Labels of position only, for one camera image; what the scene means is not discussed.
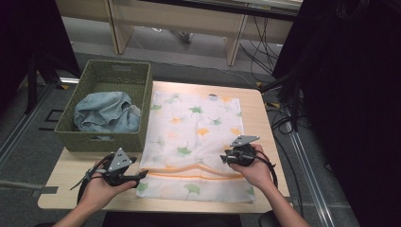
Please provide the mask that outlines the light wooden desk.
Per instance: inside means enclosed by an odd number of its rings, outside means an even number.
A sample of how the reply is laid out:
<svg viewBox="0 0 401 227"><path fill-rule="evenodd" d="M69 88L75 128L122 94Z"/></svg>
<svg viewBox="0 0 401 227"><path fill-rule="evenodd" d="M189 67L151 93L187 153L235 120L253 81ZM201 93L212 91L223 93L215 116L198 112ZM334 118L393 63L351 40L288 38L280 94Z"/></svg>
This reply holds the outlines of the light wooden desk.
<svg viewBox="0 0 401 227"><path fill-rule="evenodd" d="M264 35L268 43L284 43L292 22L271 19L267 14L279 5L284 9L298 10L302 0L268 0L254 5L247 2L243 4L248 9L260 9L260 16L223 12L216 8L172 6L166 0L160 3L140 0L56 0L56 3L61 15L65 17L107 23L117 54L124 52L136 26L147 26L222 37L226 46L227 64L233 65L242 39L258 41Z"/></svg>

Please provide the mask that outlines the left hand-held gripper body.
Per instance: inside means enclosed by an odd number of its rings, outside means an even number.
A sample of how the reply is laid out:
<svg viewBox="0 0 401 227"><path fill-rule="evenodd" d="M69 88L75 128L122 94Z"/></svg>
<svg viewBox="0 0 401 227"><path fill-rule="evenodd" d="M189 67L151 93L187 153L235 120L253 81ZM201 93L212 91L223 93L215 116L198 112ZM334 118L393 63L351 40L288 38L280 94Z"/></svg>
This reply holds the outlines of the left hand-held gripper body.
<svg viewBox="0 0 401 227"><path fill-rule="evenodd" d="M125 176L125 172L130 167L130 157L122 148L112 154L112 157L103 166L104 180L111 186L118 186L127 182L135 182L135 176Z"/></svg>

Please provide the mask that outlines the person's right hand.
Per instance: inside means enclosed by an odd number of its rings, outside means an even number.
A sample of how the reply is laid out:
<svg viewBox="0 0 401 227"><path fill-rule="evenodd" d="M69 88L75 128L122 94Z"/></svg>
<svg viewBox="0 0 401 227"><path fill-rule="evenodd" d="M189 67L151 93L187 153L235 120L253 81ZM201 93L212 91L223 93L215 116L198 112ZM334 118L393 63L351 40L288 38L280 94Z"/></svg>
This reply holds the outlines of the person's right hand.
<svg viewBox="0 0 401 227"><path fill-rule="evenodd" d="M275 188L275 185L270 174L269 167L266 162L269 158L265 155L264 150L258 144L252 144L256 150L257 158L249 166L240 166L237 164L230 164L230 168L241 173L245 179L253 186L261 191L269 191Z"/></svg>

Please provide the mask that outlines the black metal stand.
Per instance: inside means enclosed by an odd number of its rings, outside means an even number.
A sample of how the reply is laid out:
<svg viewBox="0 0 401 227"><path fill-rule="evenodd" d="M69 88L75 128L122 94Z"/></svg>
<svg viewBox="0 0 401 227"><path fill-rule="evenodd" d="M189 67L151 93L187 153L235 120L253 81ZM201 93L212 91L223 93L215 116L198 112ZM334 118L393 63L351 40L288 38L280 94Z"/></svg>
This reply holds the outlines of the black metal stand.
<svg viewBox="0 0 401 227"><path fill-rule="evenodd" d="M44 52L33 53L28 60L27 71L27 106L26 114L29 114L37 103L37 73L40 73L45 83L57 83L60 79L56 72L62 67L61 61L53 55Z"/></svg>
<svg viewBox="0 0 401 227"><path fill-rule="evenodd" d="M292 109L290 110L290 120L289 124L293 131L298 131L297 119L298 119L298 107L299 107L299 95L300 95L300 84L299 84L299 74L298 73L288 73L276 81L264 85L258 89L258 91L263 94L273 88L281 87L278 98L282 103L290 103Z"/></svg>

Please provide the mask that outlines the grey tape strip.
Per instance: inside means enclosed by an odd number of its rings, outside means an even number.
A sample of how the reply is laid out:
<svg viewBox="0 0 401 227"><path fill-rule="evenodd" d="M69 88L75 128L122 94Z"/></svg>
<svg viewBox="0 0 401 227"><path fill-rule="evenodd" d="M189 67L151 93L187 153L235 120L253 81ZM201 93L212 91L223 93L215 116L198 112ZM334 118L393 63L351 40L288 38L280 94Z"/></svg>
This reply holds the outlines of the grey tape strip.
<svg viewBox="0 0 401 227"><path fill-rule="evenodd" d="M33 198L39 198L41 195L56 194L58 192L57 186L39 186L34 187L31 192Z"/></svg>

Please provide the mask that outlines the metal floor rail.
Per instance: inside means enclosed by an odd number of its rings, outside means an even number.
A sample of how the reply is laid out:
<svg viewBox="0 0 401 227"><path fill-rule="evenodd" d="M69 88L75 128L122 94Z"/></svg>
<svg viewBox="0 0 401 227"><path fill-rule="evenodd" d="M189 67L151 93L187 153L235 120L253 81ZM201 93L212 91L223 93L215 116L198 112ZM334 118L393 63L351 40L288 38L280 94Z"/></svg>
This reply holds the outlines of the metal floor rail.
<svg viewBox="0 0 401 227"><path fill-rule="evenodd" d="M26 131L38 115L44 102L53 93L55 88L56 84L47 84L44 86L37 99L37 104L30 110L29 113L25 113L22 116L21 120L18 122L14 130L9 134L5 142L0 146L0 169L6 164L9 156L18 146Z"/></svg>
<svg viewBox="0 0 401 227"><path fill-rule="evenodd" d="M312 166L305 153L304 145L301 141L299 133L292 131L290 134L291 143L295 149L296 156L301 166L301 170L305 175L306 184L308 186L311 198L315 204L317 214L323 227L335 227L331 211L326 203L321 188L316 180Z"/></svg>

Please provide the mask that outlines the white leaf-print cloth bag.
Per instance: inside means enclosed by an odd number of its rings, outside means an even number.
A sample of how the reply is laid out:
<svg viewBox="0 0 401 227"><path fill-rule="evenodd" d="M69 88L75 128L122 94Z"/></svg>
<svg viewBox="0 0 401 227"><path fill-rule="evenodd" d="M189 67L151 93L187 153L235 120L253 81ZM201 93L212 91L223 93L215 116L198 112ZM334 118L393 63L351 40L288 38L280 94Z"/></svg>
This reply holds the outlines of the white leaf-print cloth bag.
<svg viewBox="0 0 401 227"><path fill-rule="evenodd" d="M251 202L253 187L220 159L244 132L237 98L157 91L137 186L141 198Z"/></svg>

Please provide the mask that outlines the light blue denim jeans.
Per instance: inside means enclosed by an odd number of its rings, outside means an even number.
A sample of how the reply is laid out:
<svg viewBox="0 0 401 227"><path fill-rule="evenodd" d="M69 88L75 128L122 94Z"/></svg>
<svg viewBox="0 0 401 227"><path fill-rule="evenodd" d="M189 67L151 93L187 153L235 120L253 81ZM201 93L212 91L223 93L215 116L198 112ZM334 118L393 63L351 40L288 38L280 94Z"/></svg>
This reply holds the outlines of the light blue denim jeans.
<svg viewBox="0 0 401 227"><path fill-rule="evenodd" d="M74 123L80 131L137 132L141 110L124 92L91 93L76 105Z"/></svg>

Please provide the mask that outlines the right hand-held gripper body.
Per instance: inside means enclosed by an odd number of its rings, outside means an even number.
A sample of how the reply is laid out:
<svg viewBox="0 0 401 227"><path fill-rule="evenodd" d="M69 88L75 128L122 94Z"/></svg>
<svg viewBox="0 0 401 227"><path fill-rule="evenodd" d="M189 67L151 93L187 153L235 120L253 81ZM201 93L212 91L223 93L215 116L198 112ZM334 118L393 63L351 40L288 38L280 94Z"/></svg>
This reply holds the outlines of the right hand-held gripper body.
<svg viewBox="0 0 401 227"><path fill-rule="evenodd" d="M235 153L230 155L235 159L234 164L240 166L250 166L256 158L256 150L251 146L251 142L259 139L254 135L239 135L232 143L231 148Z"/></svg>

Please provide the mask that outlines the green woven basket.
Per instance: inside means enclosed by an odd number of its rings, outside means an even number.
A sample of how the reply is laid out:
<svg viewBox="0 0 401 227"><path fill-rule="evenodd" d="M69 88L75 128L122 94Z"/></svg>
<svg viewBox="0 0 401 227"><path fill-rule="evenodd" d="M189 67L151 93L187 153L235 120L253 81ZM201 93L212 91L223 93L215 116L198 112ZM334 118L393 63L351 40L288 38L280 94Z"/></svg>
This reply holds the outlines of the green woven basket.
<svg viewBox="0 0 401 227"><path fill-rule="evenodd" d="M54 132L72 152L111 152L119 148L126 152L142 152L146 142L152 85L150 64L147 62L90 60ZM96 92L126 93L131 103L141 110L138 131L80 131L74 123L75 107L86 96Z"/></svg>

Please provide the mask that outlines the person's dark clothing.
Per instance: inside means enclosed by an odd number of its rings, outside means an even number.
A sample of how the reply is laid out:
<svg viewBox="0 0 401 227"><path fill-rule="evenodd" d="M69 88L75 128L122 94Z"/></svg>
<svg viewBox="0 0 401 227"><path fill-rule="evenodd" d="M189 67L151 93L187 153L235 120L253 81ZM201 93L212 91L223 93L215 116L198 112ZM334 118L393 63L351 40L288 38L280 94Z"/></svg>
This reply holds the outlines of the person's dark clothing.
<svg viewBox="0 0 401 227"><path fill-rule="evenodd" d="M102 227L242 227L240 215L107 212Z"/></svg>

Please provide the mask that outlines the black curtain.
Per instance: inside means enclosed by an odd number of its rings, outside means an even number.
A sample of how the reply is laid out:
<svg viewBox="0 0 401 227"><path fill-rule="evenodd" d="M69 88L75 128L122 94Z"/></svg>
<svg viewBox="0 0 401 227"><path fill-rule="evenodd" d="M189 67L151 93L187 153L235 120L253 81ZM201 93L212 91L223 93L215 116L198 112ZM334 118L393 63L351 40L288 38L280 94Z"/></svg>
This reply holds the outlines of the black curtain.
<svg viewBox="0 0 401 227"><path fill-rule="evenodd" d="M58 69L80 76L56 0L0 0L0 113L26 75L56 83Z"/></svg>
<svg viewBox="0 0 401 227"><path fill-rule="evenodd" d="M288 73L360 227L401 227L401 0L304 0Z"/></svg>

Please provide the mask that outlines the person's left hand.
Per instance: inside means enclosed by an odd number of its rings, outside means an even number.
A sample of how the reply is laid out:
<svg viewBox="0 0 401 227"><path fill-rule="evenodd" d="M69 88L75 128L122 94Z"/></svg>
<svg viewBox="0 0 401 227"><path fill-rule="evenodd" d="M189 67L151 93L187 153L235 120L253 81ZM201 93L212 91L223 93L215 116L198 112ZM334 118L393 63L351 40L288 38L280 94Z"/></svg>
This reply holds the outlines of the person's left hand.
<svg viewBox="0 0 401 227"><path fill-rule="evenodd" d="M86 185L77 208L83 211L96 212L104 208L115 196L135 186L135 181L111 186L106 183L100 173L95 172L93 178Z"/></svg>

